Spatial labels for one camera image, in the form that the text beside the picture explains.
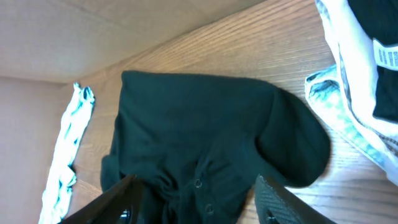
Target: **black shirt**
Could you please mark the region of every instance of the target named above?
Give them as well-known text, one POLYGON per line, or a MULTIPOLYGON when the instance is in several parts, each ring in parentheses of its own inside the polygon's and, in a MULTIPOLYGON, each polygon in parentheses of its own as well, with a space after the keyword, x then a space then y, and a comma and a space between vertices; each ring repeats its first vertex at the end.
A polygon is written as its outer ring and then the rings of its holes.
POLYGON ((267 82, 124 72, 101 186, 127 174, 147 186, 146 223, 236 223, 258 174, 310 185, 330 140, 294 95, 267 82))

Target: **floor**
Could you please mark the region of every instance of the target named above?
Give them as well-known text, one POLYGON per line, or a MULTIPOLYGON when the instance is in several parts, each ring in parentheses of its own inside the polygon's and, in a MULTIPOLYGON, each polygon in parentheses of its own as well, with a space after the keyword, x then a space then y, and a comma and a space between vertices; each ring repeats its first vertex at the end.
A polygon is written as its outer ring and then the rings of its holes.
MULTIPOLYGON (((111 146, 123 70, 258 78, 303 100, 304 77, 332 64, 313 0, 266 0, 80 80, 92 87, 96 108, 75 161, 78 182, 70 213, 101 194, 100 162, 111 146)), ((72 92, 71 86, 63 90, 72 92)), ((398 187, 325 128, 333 140, 326 174, 291 191, 337 223, 398 223, 398 187)), ((239 223, 258 223, 251 195, 239 223)))

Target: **black fabric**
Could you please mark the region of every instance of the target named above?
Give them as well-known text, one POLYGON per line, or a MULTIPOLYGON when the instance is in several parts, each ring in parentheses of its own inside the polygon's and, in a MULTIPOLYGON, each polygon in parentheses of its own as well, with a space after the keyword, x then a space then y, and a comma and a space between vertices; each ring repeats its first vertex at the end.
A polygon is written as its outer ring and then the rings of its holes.
MULTIPOLYGON (((383 45, 398 44, 397 0, 348 0, 361 27, 383 45)), ((373 116, 398 122, 398 72, 378 67, 376 107, 373 116)))
POLYGON ((258 174, 310 185, 330 140, 294 95, 248 78, 124 72, 101 186, 147 187, 146 223, 236 223, 258 174))

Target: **shirt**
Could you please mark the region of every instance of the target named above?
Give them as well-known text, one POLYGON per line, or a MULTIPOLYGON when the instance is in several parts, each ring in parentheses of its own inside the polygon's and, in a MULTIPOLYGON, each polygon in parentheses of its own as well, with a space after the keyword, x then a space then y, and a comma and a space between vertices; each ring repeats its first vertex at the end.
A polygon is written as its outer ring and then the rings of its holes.
POLYGON ((146 223, 236 223, 258 174, 310 185, 330 140, 309 109, 270 83, 124 72, 101 186, 144 180, 146 223))

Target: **pile of clothes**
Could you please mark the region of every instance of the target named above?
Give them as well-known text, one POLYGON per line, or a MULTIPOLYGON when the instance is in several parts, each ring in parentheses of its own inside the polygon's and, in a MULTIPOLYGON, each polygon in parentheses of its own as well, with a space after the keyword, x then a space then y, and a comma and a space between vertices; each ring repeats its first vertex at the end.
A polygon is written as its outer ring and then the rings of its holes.
POLYGON ((306 78, 306 99, 398 185, 398 1, 315 3, 336 65, 306 78))

